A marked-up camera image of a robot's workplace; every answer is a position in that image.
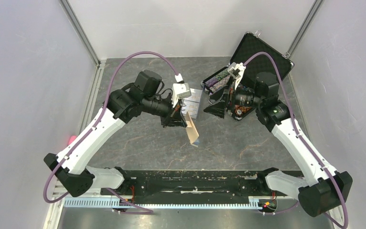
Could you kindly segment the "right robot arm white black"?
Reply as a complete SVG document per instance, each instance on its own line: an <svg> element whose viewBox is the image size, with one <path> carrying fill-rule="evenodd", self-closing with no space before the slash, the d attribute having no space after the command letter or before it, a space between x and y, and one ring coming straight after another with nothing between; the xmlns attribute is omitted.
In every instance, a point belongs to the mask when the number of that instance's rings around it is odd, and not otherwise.
<svg viewBox="0 0 366 229"><path fill-rule="evenodd" d="M277 191L296 199L311 217L338 206L346 207L353 180L348 172L338 172L312 145L301 130L290 107L278 98L279 81L272 73L256 76L252 89L229 85L212 96L214 103L204 112L224 118L235 113L236 106L255 109L257 119L290 153L303 178L288 175L277 168L257 174L256 189L263 195Z"/></svg>

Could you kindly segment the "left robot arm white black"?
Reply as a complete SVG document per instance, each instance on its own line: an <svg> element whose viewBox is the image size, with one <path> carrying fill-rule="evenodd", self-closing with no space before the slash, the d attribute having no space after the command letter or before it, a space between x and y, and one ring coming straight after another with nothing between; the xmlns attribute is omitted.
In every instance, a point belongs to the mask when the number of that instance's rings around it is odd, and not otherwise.
<svg viewBox="0 0 366 229"><path fill-rule="evenodd" d="M69 146L56 155L45 156L44 162L68 194L79 197L91 188L112 188L118 194L130 190L131 182L120 168L94 168L88 163L113 134L142 113L158 116L162 127L187 127L181 108L191 90L180 74L176 77L171 93L162 98L157 92L164 86L161 76L149 70L139 72L133 83L110 93L91 123Z"/></svg>

